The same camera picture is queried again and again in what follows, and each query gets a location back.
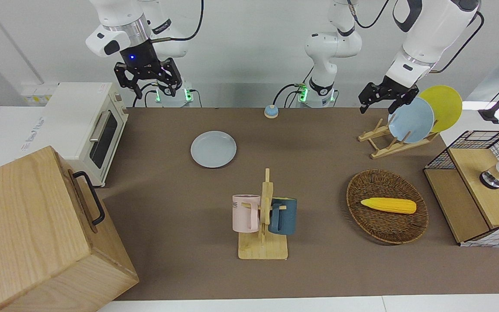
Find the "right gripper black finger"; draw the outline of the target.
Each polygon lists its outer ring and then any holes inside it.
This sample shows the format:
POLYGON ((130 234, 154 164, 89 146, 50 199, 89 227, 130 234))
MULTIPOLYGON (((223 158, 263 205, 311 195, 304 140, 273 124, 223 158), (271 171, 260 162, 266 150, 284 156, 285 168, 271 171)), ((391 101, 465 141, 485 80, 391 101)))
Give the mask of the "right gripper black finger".
POLYGON ((114 73, 121 87, 132 90, 136 94, 135 99, 142 98, 143 93, 137 83, 140 75, 138 69, 125 63, 115 63, 114 73))
POLYGON ((160 62, 157 81, 158 88, 165 95, 176 96, 177 91, 182 87, 182 77, 174 59, 167 58, 160 62))

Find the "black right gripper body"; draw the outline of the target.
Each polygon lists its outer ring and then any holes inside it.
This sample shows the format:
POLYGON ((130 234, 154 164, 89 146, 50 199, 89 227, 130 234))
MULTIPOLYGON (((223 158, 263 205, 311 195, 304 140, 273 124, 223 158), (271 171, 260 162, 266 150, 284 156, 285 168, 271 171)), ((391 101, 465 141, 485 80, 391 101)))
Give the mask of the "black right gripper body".
POLYGON ((150 40, 120 51, 123 62, 134 78, 163 81, 160 61, 150 40))

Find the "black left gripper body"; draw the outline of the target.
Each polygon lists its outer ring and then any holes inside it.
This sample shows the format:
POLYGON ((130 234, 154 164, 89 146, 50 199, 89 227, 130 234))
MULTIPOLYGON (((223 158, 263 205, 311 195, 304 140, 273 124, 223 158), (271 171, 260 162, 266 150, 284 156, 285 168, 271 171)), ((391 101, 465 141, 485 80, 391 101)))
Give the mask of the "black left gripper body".
POLYGON ((404 97, 415 97, 418 94, 418 87, 413 84, 411 87, 406 87, 401 83, 398 83, 394 79, 385 75, 382 82, 377 85, 376 91, 380 97, 387 98, 404 98, 404 97))

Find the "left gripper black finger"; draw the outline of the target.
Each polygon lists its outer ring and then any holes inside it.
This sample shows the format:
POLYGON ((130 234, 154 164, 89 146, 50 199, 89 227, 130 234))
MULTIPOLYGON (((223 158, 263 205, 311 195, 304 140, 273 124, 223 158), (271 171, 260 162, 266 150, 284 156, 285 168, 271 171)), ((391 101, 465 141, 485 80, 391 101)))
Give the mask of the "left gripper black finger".
POLYGON ((396 99, 389 107, 389 113, 394 114, 396 109, 400 108, 403 105, 409 105, 417 96, 417 94, 418 94, 418 89, 410 89, 409 91, 406 91, 401 95, 397 95, 396 99))
POLYGON ((360 112, 364 114, 370 105, 378 103, 378 101, 382 101, 381 88, 378 85, 370 82, 368 83, 364 89, 358 95, 359 103, 360 103, 360 112))

